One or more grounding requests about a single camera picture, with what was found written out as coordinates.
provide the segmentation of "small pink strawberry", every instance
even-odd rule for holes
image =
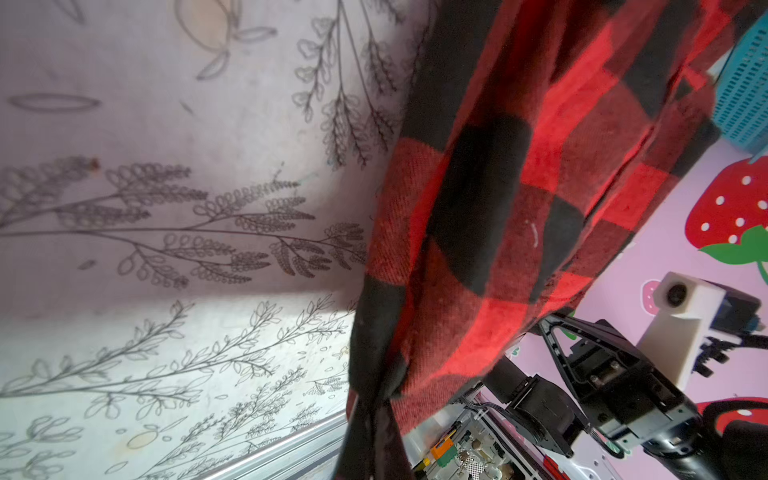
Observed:
[[[661,283],[659,280],[648,280],[640,289],[640,302],[648,315],[659,313],[659,307],[654,303],[654,290],[659,286],[659,283]]]

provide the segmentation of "brown stain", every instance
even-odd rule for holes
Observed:
[[[101,170],[101,162],[98,160],[98,157],[93,157],[91,159],[91,163],[88,165],[88,169],[92,174],[97,174]]]
[[[122,462],[131,457],[140,455],[144,447],[148,446],[157,439],[156,432],[142,432],[134,435],[126,442],[125,437],[118,440],[117,444],[111,450],[111,458],[115,462]]]
[[[217,0],[177,0],[176,13],[186,33],[200,46],[211,51],[227,49],[229,14],[224,3]]]

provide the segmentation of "metal frame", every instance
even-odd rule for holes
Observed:
[[[344,411],[288,435],[195,480],[291,480],[337,455],[346,434]]]

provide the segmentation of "plaid blanket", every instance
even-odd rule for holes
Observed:
[[[758,3],[443,1],[380,199],[337,478],[411,478],[401,434],[578,303],[717,139],[705,72]]]

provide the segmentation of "teal plastic basket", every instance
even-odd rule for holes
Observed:
[[[742,37],[717,85],[715,124],[751,154],[768,145],[768,14]]]

